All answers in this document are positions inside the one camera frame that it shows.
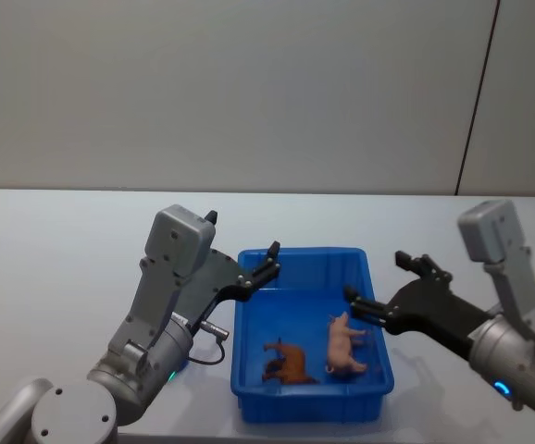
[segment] blue tray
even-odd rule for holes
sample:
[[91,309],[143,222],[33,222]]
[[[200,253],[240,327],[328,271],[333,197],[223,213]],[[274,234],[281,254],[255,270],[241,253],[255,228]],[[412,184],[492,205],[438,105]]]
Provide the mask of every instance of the blue tray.
[[[244,268],[259,265],[266,250],[239,254]],[[374,300],[367,257],[356,248],[289,248],[280,250],[277,279],[251,301],[237,302],[230,387],[239,397],[243,420],[250,423],[363,422],[379,417],[382,398],[393,388],[389,355],[380,328],[355,319],[350,327],[366,329],[367,344],[354,347],[368,370],[340,380],[325,372],[330,315],[349,312],[343,286],[352,285]],[[292,343],[303,348],[306,373],[316,385],[262,382],[264,365],[276,353],[263,345]]]

